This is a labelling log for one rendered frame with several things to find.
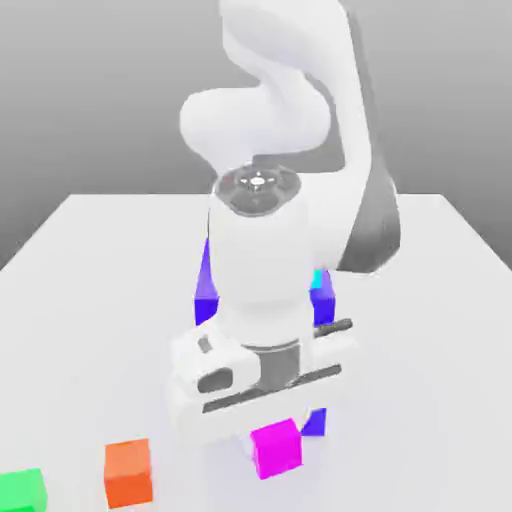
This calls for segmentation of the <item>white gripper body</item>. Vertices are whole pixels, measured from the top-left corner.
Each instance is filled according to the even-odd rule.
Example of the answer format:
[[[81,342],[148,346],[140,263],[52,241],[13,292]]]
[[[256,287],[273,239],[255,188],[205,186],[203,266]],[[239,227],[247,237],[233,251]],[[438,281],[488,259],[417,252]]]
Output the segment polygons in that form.
[[[343,390],[343,370],[357,351],[350,334],[334,332],[315,338],[312,359],[290,383],[263,390],[256,382],[261,364],[256,356],[228,342],[212,341],[205,353],[186,339],[175,357],[168,385],[171,424],[192,445],[243,436],[293,419],[303,425],[306,414],[336,402]]]

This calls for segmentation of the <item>small blue cube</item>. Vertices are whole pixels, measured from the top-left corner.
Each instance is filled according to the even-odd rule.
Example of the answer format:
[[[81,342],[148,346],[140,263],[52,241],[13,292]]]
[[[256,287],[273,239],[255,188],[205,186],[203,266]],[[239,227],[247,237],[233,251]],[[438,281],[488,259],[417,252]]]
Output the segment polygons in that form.
[[[327,409],[313,410],[301,429],[303,437],[324,437],[326,434]]]

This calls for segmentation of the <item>small magenta cube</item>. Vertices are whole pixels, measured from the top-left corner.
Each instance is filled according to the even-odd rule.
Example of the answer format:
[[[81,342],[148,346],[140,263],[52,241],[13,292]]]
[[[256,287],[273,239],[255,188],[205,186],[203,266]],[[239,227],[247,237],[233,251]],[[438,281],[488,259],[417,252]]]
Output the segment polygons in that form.
[[[302,437],[292,418],[251,432],[251,459],[261,480],[300,467]]]

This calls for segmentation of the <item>small orange cube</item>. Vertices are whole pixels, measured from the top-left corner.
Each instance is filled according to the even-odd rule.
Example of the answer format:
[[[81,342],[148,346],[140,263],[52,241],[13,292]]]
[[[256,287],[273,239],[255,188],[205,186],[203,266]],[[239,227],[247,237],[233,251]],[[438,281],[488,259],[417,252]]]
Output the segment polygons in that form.
[[[152,466],[147,438],[105,446],[104,486],[110,509],[153,500]]]

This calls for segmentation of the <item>small green cube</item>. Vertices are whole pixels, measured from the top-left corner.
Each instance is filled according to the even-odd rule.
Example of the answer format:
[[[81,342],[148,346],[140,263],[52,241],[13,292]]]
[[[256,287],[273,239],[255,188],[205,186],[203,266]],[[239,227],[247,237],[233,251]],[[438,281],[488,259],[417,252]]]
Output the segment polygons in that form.
[[[46,512],[47,492],[40,469],[0,474],[0,512]]]

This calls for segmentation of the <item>large blue box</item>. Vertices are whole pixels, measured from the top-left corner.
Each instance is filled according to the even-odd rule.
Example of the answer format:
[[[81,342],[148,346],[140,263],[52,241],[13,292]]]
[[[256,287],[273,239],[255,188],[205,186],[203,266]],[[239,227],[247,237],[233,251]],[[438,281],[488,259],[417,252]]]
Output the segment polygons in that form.
[[[336,296],[331,276],[323,270],[323,286],[321,289],[310,287],[310,299],[314,309],[314,326],[330,324],[335,318]],[[210,260],[209,240],[205,240],[201,266],[199,269],[194,295],[195,324],[201,325],[214,316],[218,309],[219,295],[213,283]]]

